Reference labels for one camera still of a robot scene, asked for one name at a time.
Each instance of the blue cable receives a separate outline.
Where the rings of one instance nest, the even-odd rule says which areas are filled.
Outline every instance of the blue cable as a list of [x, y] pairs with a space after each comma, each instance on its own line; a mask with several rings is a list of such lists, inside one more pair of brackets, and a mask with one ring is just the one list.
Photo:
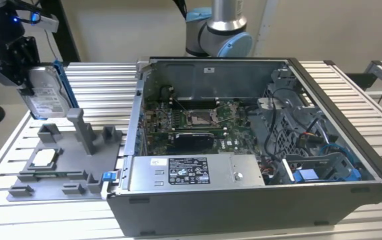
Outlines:
[[341, 146], [339, 146], [336, 143], [329, 143], [329, 144], [324, 145], [324, 146], [319, 149], [317, 155], [320, 156], [321, 153], [323, 153], [323, 149], [327, 148], [327, 147], [329, 147], [329, 146], [339, 148], [339, 149], [344, 152], [345, 157], [348, 158], [348, 161], [351, 162], [351, 164], [353, 164], [353, 159], [352, 159], [352, 156], [351, 156], [349, 151], [348, 151], [345, 148], [343, 148]]

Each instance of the barcode sticker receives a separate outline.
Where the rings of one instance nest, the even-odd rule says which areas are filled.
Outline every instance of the barcode sticker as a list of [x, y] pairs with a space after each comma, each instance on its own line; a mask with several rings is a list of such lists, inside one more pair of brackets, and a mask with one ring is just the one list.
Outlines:
[[64, 112], [53, 88], [40, 87], [33, 88], [32, 90], [33, 96], [31, 96], [28, 99], [31, 100], [37, 114], [52, 114]]

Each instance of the warning label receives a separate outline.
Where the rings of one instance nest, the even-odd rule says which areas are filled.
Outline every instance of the warning label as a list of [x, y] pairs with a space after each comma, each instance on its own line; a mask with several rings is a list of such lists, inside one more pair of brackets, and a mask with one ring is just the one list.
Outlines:
[[171, 185], [209, 184], [209, 166], [207, 164], [207, 158], [169, 158], [168, 183]]

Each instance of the motherboard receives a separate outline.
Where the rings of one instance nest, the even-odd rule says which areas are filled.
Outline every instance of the motherboard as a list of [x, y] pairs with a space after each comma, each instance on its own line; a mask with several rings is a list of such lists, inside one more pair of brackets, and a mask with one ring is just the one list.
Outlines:
[[145, 104], [147, 150], [152, 156], [185, 154], [260, 155], [237, 100], [213, 102], [152, 101]]

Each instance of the robotic arm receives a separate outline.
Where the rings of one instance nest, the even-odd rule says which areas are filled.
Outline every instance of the robotic arm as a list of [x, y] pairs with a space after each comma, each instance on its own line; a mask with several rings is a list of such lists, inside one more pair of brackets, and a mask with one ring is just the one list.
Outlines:
[[[29, 11], [31, 19], [20, 18], [16, 10]], [[4, 86], [17, 86], [23, 96], [33, 95], [28, 69], [40, 63], [36, 40], [31, 36], [24, 37], [23, 23], [37, 25], [52, 18], [29, 3], [0, 0], [0, 83]]]
[[185, 14], [185, 52], [196, 57], [245, 57], [252, 37], [245, 32], [243, 0], [212, 0]]

